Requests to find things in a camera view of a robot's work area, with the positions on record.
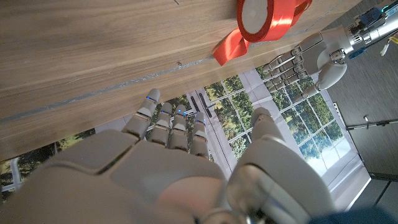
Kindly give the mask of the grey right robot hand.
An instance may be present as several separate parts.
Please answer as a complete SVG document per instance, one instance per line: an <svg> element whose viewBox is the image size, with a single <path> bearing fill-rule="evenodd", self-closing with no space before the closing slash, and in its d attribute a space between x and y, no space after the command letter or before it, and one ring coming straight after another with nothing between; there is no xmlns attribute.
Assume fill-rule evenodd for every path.
<svg viewBox="0 0 398 224"><path fill-rule="evenodd" d="M335 205L291 150L270 112L252 114L252 142L229 177L209 160L205 117L187 139L185 108L151 90L121 131L109 129L33 171L1 206L2 223L307 223Z"/></svg>

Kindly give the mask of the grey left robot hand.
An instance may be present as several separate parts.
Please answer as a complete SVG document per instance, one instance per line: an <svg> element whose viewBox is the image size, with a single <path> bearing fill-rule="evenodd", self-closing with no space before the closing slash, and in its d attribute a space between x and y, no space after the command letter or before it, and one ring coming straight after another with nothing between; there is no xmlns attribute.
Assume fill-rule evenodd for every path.
<svg viewBox="0 0 398 224"><path fill-rule="evenodd" d="M296 95L293 102L311 98L343 77L346 54L352 51L353 37L343 26L312 34L263 66L266 87L273 93L317 74L317 81Z"/></svg>

